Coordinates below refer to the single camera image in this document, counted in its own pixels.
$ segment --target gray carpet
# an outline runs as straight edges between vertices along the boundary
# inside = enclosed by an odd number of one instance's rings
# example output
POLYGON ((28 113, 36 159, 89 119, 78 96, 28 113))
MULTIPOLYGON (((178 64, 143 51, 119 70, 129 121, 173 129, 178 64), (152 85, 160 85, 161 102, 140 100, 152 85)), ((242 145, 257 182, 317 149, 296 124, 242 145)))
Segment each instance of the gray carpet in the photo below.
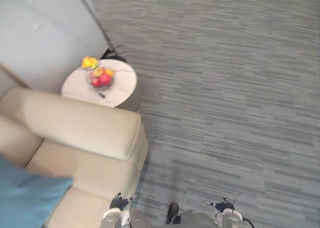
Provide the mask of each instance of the gray carpet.
POLYGON ((94 0, 136 69, 149 153, 133 204, 320 226, 319 0, 94 0))

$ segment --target round side table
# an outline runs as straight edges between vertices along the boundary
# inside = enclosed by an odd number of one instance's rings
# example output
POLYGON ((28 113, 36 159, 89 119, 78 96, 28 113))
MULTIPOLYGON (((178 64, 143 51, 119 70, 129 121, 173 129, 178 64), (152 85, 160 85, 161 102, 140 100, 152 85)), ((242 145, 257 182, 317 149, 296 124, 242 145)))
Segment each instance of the round side table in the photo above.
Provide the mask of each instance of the round side table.
POLYGON ((108 89, 100 92, 95 90, 86 81, 85 70, 78 68, 65 80, 61 95, 108 107, 136 111, 140 104, 140 93, 135 70, 129 64, 114 59, 99 60, 99 65, 113 70, 114 82, 108 89))

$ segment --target black cable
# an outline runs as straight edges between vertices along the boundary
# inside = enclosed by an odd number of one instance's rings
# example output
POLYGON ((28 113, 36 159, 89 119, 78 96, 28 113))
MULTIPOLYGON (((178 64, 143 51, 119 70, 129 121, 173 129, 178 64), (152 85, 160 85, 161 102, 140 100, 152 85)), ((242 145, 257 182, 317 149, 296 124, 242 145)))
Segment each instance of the black cable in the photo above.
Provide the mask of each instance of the black cable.
POLYGON ((251 220, 249 220, 249 219, 247 219, 245 217, 242 217, 242 219, 243 219, 243 221, 248 222, 251 225, 252 228, 255 228, 255 226, 254 226, 254 224, 252 224, 251 220))
POLYGON ((130 218, 128 218, 128 222, 129 222, 130 228, 132 228, 132 224, 131 224, 131 222, 130 222, 130 218))
POLYGON ((85 9, 89 12, 90 16, 92 17, 93 21, 95 22, 95 24, 99 27, 100 31, 102 32, 102 35, 104 36, 106 42, 108 43, 110 49, 115 53, 116 56, 118 56, 119 54, 117 53, 117 51, 115 50, 110 38, 108 37, 108 35, 106 34, 106 32, 104 31, 101 23, 99 22, 99 20, 96 18, 95 13, 92 11, 91 7, 89 6, 89 4, 87 3, 87 0, 81 0, 82 4, 84 5, 85 9))

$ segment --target sofa cushion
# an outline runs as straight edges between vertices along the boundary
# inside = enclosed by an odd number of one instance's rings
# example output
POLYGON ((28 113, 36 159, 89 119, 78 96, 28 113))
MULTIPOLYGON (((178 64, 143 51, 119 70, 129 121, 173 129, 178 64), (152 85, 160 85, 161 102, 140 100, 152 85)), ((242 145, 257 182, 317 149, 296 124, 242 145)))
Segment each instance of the sofa cushion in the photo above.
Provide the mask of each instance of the sofa cushion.
POLYGON ((16 121, 0 114, 0 154, 24 168, 42 143, 16 121))
POLYGON ((72 176, 73 187, 112 199, 132 195, 140 171, 134 162, 120 161, 45 140, 26 167, 43 175, 72 176))
POLYGON ((45 228, 99 228, 111 199, 71 187, 46 220, 45 228))
POLYGON ((130 157, 141 126, 135 112, 22 88, 0 100, 0 112, 39 137, 119 160, 130 157))
POLYGON ((0 227, 41 228, 71 182, 27 173, 0 156, 0 227))

